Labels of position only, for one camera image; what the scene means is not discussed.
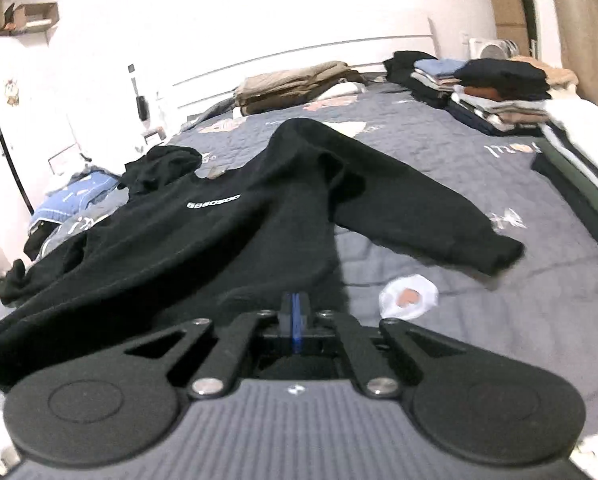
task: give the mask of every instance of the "circular pad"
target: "circular pad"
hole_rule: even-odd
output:
[[[471,462],[524,466],[567,455],[586,418],[578,392],[545,370],[500,360],[439,359],[413,399],[422,429]]]
[[[94,467],[147,449],[173,424],[176,393],[136,356],[83,358],[15,385],[4,420],[15,445],[42,463]]]
[[[67,422],[98,422],[119,411],[124,394],[105,381],[78,381],[65,384],[50,396],[50,410]]]

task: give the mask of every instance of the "blue clothing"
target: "blue clothing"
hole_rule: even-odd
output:
[[[467,61],[461,59],[419,59],[415,61],[415,68],[422,70],[436,78],[452,77],[454,72],[465,65]]]
[[[64,223],[117,184],[117,179],[102,171],[93,171],[93,173],[87,174],[82,179],[50,195],[32,215],[30,229],[42,220],[56,224]]]

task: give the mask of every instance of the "gray quilt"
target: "gray quilt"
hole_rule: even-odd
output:
[[[376,325],[384,285],[421,274],[440,296],[438,307],[416,323],[562,375],[586,400],[584,433],[598,431],[597,244],[550,183],[530,169],[538,150],[533,139],[485,136],[395,90],[374,85],[366,94],[324,102],[328,106],[322,102],[245,120],[225,114],[175,136],[172,143],[202,152],[198,173],[205,176],[245,164],[286,119],[354,121],[348,127],[358,131],[355,139],[466,196],[496,229],[526,245],[524,258],[497,278],[487,278],[393,253],[336,228],[351,313],[363,324]]]

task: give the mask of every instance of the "sweatshirt cuff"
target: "sweatshirt cuff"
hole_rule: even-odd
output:
[[[452,247],[451,257],[457,264],[469,265],[492,276],[523,254],[521,242],[490,231],[470,240],[458,240]]]

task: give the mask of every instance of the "white wall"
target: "white wall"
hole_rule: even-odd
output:
[[[496,35],[490,0],[56,1],[61,21],[50,47],[62,99],[77,138],[91,152],[128,152],[143,129],[127,73],[132,62],[148,80],[144,91],[166,88],[186,76],[247,60],[250,53],[260,55],[262,44],[272,52],[274,39],[288,28],[300,27],[309,36],[316,23],[368,8],[423,9],[441,56],[467,57],[462,32]]]
[[[539,52],[537,57],[549,65],[561,68],[559,22],[554,0],[534,0]]]

